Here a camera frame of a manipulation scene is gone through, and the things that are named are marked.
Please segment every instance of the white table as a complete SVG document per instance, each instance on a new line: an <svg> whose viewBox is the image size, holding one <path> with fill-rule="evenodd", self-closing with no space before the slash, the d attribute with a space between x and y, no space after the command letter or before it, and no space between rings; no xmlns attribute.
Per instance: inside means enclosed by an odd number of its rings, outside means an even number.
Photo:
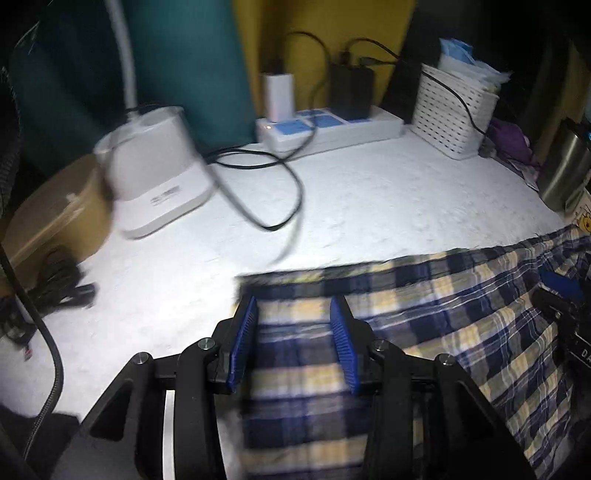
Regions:
<svg viewBox="0 0 591 480"><path fill-rule="evenodd" d="M95 305L46 317L65 369L58 411L82 418L134 353L171 355L211 334L233 313L239 274L508 245L564 226L496 161L451 160L410 132L291 165L306 188L303 215L279 232L255 229L216 193L144 239L111 233L83 263L85 281L99 287ZM219 171L268 223L294 204L295 186L280 167ZM39 334L31 346L24 362L0 340L0 402L27 415L38 413L53 382Z"/></svg>

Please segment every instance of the white basket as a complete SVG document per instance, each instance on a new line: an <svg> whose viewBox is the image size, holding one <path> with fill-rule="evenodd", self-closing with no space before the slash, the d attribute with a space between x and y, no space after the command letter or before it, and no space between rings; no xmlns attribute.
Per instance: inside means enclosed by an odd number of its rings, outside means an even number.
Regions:
<svg viewBox="0 0 591 480"><path fill-rule="evenodd" d="M423 65L423 71L462 97L476 126L486 131L498 96L428 65ZM425 75L421 75L411 130L455 160L473 157L482 141L460 100Z"/></svg>

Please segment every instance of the white power strip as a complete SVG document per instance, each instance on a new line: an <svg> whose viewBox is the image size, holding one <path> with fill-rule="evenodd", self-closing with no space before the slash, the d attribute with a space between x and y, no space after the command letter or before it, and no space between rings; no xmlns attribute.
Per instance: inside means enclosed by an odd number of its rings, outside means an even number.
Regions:
<svg viewBox="0 0 591 480"><path fill-rule="evenodd" d="M398 138L404 122L379 107L372 106L369 118L344 120L326 108L315 110L318 131L314 140L297 157L350 147L379 140ZM310 110L296 112L295 118L272 123L266 118L256 121L258 141L275 153L289 153L296 149L312 132Z"/></svg>

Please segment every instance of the white charger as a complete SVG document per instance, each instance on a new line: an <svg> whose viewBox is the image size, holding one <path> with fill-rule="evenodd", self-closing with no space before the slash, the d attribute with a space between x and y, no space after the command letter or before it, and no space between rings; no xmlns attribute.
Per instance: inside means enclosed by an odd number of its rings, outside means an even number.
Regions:
<svg viewBox="0 0 591 480"><path fill-rule="evenodd" d="M284 122L296 115L294 77L291 73L263 74L265 116L273 123Z"/></svg>

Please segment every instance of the plaid cloth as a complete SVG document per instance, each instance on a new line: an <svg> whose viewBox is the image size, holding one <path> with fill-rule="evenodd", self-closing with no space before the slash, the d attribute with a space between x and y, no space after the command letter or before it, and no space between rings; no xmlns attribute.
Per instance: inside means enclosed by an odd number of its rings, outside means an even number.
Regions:
<svg viewBox="0 0 591 480"><path fill-rule="evenodd" d="M331 296L344 294L357 318L406 353L455 355L547 478L572 383L553 359L557 326L530 293L541 269L585 278L590 251L591 237L569 226L510 247L242 278L260 308L241 407L249 477L359 477L370 400L348 392L328 324Z"/></svg>

